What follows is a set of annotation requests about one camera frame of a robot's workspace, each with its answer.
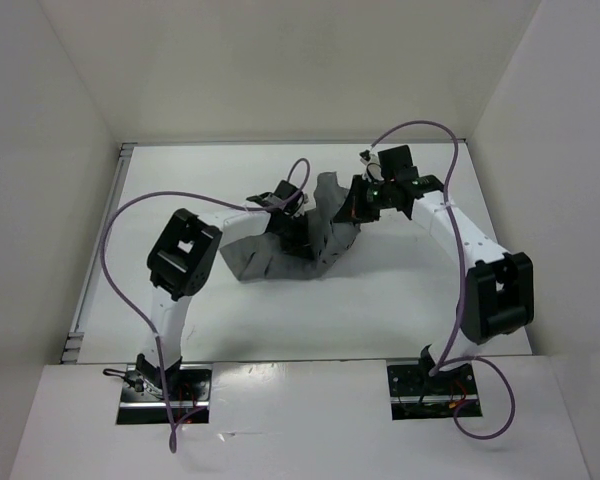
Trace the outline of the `grey pleated skirt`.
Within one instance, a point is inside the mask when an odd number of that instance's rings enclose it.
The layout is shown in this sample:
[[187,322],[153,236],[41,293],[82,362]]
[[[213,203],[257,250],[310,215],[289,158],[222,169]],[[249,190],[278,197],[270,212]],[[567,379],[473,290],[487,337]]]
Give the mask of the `grey pleated skirt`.
[[349,190],[338,183],[335,172],[317,177],[315,206],[304,207],[304,195],[287,180],[272,192],[251,199],[282,210],[271,212],[263,233],[220,248],[226,265],[241,282],[256,280],[312,280],[323,276],[353,245],[361,231],[355,223],[337,223],[335,216]]

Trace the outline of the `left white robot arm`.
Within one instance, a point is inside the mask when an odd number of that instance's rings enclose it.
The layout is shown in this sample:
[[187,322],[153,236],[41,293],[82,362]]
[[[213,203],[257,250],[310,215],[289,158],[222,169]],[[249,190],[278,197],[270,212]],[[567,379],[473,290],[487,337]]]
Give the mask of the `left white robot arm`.
[[208,281],[217,254],[242,280],[276,270],[293,273],[315,259],[304,203],[301,189],[282,180],[274,191],[251,196],[235,208],[173,213],[147,258],[153,286],[150,321],[161,346],[147,341],[136,372],[153,397],[168,399],[178,390],[189,305]]

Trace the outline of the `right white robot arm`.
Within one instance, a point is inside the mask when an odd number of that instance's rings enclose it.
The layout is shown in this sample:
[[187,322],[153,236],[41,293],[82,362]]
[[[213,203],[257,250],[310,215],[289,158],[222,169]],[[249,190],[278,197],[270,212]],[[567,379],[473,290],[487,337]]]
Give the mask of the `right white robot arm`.
[[418,380],[430,393],[442,392],[462,365],[493,338],[510,335],[534,319],[534,267],[486,235],[453,201],[448,179],[423,176],[403,145],[360,154],[365,167],[353,177],[334,220],[371,223],[395,210],[424,229],[456,261],[459,298],[449,336],[423,348]]

